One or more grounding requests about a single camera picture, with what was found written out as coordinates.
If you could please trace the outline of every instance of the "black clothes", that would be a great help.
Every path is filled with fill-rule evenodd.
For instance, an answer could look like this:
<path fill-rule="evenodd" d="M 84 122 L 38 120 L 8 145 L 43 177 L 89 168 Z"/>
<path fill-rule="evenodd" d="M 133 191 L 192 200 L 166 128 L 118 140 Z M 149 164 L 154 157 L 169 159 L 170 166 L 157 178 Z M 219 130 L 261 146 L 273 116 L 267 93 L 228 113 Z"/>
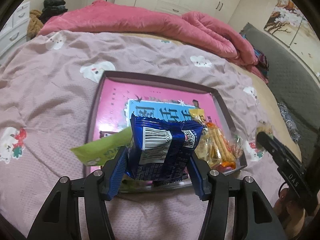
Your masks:
<path fill-rule="evenodd" d="M 51 17 L 63 14 L 68 11 L 65 7 L 64 0 L 44 0 L 44 8 L 42 15 L 39 17 L 40 21 L 45 24 Z"/>
<path fill-rule="evenodd" d="M 44 7 L 47 6 L 59 6 L 59 5 L 65 5 L 66 2 L 64 0 L 44 0 L 43 5 Z"/>

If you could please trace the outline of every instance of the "barcode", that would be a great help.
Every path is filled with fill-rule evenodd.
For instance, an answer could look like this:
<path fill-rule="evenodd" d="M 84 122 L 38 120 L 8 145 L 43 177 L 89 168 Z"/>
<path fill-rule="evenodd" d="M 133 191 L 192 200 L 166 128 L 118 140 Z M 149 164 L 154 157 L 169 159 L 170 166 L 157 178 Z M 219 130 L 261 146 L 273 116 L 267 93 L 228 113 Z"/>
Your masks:
<path fill-rule="evenodd" d="M 193 134 L 193 132 L 191 130 L 185 130 L 183 132 L 184 132 L 184 136 L 185 136 L 183 147 L 193 148 L 195 145 L 195 142 L 196 142 L 195 135 Z"/>
<path fill-rule="evenodd" d="M 169 131 L 144 127 L 139 164 L 164 163 L 171 141 L 172 135 Z"/>

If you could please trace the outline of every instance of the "blue gripper pad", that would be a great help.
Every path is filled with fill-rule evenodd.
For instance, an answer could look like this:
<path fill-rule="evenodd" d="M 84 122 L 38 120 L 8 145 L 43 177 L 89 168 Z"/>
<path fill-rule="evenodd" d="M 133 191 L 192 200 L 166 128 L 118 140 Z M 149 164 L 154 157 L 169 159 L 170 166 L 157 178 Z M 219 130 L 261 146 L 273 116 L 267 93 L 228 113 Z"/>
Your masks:
<path fill-rule="evenodd" d="M 207 201 L 211 197 L 212 186 L 208 181 L 209 165 L 204 160 L 199 160 L 193 152 L 187 163 L 188 173 L 192 182 L 193 189 L 200 200 Z"/>
<path fill-rule="evenodd" d="M 101 193 L 105 196 L 105 200 L 107 201 L 110 201 L 118 194 L 122 177 L 127 168 L 127 153 L 127 147 L 120 147 L 115 158 L 107 161 L 101 169 L 105 173 L 105 184 L 103 185 Z"/>

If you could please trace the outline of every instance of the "pink comforter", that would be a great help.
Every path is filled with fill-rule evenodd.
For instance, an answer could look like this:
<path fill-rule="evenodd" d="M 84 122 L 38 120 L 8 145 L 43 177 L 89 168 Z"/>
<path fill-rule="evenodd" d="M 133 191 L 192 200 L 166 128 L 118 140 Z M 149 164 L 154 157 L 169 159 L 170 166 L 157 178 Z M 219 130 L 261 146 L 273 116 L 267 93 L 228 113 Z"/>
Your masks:
<path fill-rule="evenodd" d="M 247 40 L 229 25 L 200 12 L 179 17 L 97 0 L 82 9 L 52 17 L 38 35 L 59 30 L 153 33 L 210 51 L 253 73 L 253 65 L 258 63 Z"/>

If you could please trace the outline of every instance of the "qr code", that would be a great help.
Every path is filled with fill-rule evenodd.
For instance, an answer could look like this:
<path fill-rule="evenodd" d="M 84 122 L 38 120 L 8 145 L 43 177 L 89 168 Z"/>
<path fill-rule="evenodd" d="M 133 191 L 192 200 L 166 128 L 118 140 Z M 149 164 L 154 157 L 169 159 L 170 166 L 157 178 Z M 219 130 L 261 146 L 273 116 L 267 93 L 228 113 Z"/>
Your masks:
<path fill-rule="evenodd" d="M 191 130 L 185 130 L 183 132 L 184 132 L 184 136 L 185 136 L 183 147 L 193 148 L 195 145 L 195 141 L 196 141 L 195 135 L 193 134 L 193 132 Z"/>

